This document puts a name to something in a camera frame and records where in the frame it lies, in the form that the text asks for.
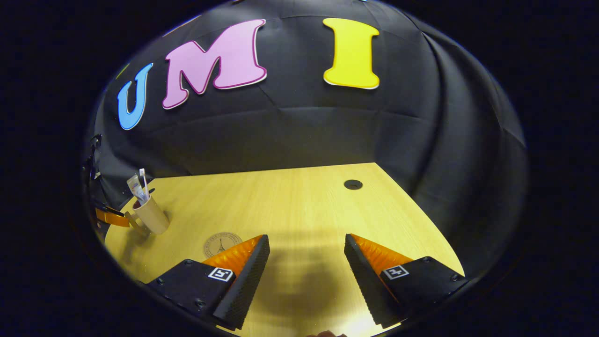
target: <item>orange strap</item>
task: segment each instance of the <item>orange strap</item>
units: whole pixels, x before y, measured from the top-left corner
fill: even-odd
[[[96,217],[111,225],[129,227],[129,219],[124,216],[118,216],[114,213],[104,212],[101,209],[96,208]]]

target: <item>orange soft pad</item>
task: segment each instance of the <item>orange soft pad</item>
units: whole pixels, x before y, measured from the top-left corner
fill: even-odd
[[[259,235],[253,239],[241,242],[224,252],[212,256],[202,263],[213,267],[231,269],[236,276],[239,276],[261,237],[262,235]]]
[[[352,234],[352,236],[360,247],[362,254],[366,260],[368,260],[368,263],[370,263],[372,269],[374,269],[376,272],[376,275],[380,275],[380,273],[387,268],[414,261],[411,258],[403,256],[398,252],[379,245],[378,243],[366,240],[363,237],[359,237],[355,234]]]

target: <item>screw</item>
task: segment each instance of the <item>screw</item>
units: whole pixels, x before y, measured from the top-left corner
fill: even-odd
[[[206,305],[206,303],[204,301],[202,301],[201,299],[195,299],[193,302],[198,307],[198,309],[202,309],[204,307],[204,305]]]

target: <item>light wood tabletop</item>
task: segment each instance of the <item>light wood tabletop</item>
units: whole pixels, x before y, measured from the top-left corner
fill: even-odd
[[[360,189],[344,186],[361,181]],[[429,255],[464,274],[437,227],[376,163],[154,179],[152,198],[170,220],[160,235],[111,226],[108,251],[133,277],[150,282],[185,258],[204,261],[206,241],[230,232],[267,234],[271,252],[243,329],[246,336],[348,337],[374,324],[343,253],[354,233],[412,259]],[[122,212],[132,212],[134,199]]]

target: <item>toothpaste tube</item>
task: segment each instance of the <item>toothpaste tube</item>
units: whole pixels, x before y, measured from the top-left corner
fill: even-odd
[[[144,189],[141,188],[140,179],[137,177],[137,174],[130,177],[127,180],[127,185],[129,185],[129,189],[131,193],[139,200],[140,206],[146,203],[149,200],[147,194],[144,192]]]

